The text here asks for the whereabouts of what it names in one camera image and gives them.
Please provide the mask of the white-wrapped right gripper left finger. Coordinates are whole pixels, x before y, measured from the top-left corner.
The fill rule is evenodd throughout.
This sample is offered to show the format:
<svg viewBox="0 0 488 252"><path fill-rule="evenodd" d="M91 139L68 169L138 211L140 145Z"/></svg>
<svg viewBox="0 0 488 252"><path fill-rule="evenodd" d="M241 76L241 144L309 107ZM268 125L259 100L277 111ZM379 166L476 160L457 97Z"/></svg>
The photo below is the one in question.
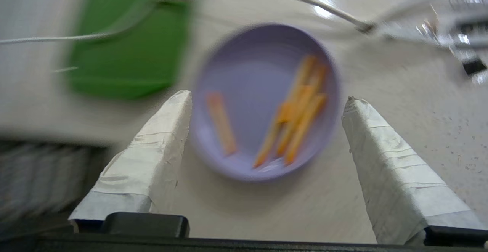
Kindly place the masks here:
<svg viewBox="0 0 488 252"><path fill-rule="evenodd" d="M82 221L104 221L117 212L166 214L173 204L192 115L192 94L180 90L115 155L69 216L75 231Z"/></svg>

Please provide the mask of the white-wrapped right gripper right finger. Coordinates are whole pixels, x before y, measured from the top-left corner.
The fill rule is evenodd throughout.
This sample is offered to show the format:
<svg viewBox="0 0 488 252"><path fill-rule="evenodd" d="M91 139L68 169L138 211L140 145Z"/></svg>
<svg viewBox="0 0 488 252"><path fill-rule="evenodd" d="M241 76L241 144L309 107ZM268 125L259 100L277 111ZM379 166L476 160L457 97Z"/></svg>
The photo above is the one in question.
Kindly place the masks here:
<svg viewBox="0 0 488 252"><path fill-rule="evenodd" d="M418 244L428 226L487 229L368 101L349 97L342 126L379 244Z"/></svg>

